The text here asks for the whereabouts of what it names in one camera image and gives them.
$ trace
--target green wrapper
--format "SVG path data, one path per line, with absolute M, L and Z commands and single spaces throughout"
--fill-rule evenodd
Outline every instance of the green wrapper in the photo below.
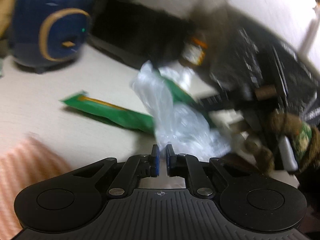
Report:
M 61 101 L 67 106 L 106 119 L 110 121 L 107 122 L 109 124 L 117 124 L 127 129 L 141 130 L 145 133 L 153 134 L 154 124 L 150 115 L 89 98 L 85 92 Z

